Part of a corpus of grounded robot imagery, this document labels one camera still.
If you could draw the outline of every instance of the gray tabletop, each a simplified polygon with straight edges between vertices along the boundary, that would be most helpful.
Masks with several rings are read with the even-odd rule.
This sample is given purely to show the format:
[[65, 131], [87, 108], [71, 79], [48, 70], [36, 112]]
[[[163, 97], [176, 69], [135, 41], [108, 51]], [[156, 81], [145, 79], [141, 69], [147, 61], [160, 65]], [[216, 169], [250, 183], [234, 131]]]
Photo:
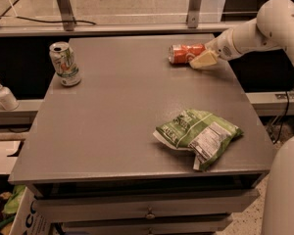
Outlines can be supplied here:
[[[168, 61], [172, 44], [207, 42], [212, 37], [72, 39], [82, 81], [64, 87], [54, 77], [10, 181], [268, 171], [274, 148], [228, 62], [193, 70]], [[212, 112], [244, 131], [206, 172], [193, 170], [193, 153], [171, 150], [153, 136], [157, 125], [189, 108]]]

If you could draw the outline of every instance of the can label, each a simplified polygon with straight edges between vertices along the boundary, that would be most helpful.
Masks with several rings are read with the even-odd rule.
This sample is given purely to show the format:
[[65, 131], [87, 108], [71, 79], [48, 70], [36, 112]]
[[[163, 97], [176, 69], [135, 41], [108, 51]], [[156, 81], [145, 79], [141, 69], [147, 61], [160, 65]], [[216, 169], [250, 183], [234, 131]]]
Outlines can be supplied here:
[[50, 46], [49, 50], [50, 59], [61, 83], [65, 86], [78, 84], [81, 77], [70, 45], [67, 42], [56, 42]]
[[186, 64], [199, 56], [206, 47], [204, 44], [175, 44], [169, 49], [169, 61], [172, 64]]

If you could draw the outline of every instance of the drawer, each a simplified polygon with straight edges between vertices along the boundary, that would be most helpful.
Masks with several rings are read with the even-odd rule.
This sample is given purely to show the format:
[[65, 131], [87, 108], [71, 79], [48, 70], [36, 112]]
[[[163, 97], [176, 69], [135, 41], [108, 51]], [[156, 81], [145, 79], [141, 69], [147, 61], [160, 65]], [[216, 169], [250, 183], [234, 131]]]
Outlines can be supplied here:
[[161, 217], [153, 220], [129, 219], [108, 221], [70, 222], [64, 224], [65, 232], [83, 232], [85, 235], [161, 235], [196, 234], [221, 231], [230, 224], [230, 215]]
[[50, 222], [146, 218], [243, 212], [259, 196], [256, 189], [181, 192], [120, 197], [36, 200]]

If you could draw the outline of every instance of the green package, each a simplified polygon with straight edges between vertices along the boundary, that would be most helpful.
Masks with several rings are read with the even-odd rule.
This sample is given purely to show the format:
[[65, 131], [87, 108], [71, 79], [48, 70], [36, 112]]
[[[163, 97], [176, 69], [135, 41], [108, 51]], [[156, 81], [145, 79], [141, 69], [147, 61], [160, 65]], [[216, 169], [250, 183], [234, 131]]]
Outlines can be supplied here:
[[234, 137], [243, 131], [212, 113], [188, 109], [156, 127], [154, 136], [175, 150], [193, 151], [194, 169], [205, 170], [222, 155]]

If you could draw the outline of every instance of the desk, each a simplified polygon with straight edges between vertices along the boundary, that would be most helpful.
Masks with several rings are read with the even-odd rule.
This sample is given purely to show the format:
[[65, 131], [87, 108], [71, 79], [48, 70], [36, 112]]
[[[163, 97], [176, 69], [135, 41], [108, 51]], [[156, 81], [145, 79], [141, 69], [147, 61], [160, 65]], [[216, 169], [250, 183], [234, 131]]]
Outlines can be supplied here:
[[[158, 209], [161, 218], [192, 215], [189, 222], [215, 227], [200, 232], [227, 226], [230, 212], [241, 212], [257, 198], [254, 187], [269, 172], [275, 151], [228, 62], [206, 70], [169, 63], [172, 44], [212, 38], [196, 34], [71, 39], [82, 81], [66, 88], [53, 78], [10, 182], [25, 184], [38, 198], [40, 212], [51, 221], [67, 222], [72, 230], [99, 225], [103, 230], [97, 227], [96, 234], [108, 234], [102, 227], [113, 225], [105, 222], [126, 218], [128, 227], [140, 227], [141, 234], [147, 234], [148, 225], [157, 230], [161, 221], [152, 218], [154, 223], [144, 226], [145, 220], [137, 220], [150, 211], [151, 202], [162, 205], [165, 196], [169, 206], [200, 199], [206, 207], [190, 211], [186, 206], [193, 204], [187, 202], [174, 211]], [[192, 169], [192, 153], [170, 150], [153, 136], [157, 125], [187, 108], [212, 112], [244, 131], [205, 172]], [[207, 207], [212, 196], [216, 209]], [[139, 211], [125, 211], [125, 202], [127, 208], [140, 205]], [[64, 211], [65, 205], [79, 208], [78, 218], [68, 214], [70, 209]], [[107, 205], [113, 211], [107, 211]], [[159, 229], [155, 233], [170, 234]]]

